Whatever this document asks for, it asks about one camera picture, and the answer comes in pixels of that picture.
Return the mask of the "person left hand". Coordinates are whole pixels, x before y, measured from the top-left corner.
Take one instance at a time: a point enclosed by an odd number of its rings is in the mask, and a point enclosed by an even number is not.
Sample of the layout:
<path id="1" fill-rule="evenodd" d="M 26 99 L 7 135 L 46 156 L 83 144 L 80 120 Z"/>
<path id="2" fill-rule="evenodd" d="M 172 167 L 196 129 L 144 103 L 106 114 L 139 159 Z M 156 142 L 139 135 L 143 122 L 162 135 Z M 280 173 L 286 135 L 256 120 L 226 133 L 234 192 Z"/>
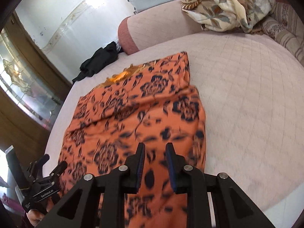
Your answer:
<path id="1" fill-rule="evenodd" d="M 49 197 L 47 199 L 47 205 L 46 205 L 46 211 L 49 213 L 53 207 L 55 206 L 55 204 L 57 204 L 59 202 L 60 199 L 56 199 L 55 197 Z M 35 227 L 38 225 L 38 223 L 43 220 L 43 218 L 45 217 L 45 215 L 41 212 L 39 212 L 36 209 L 31 209 L 27 214 L 26 214 L 29 223 Z"/>

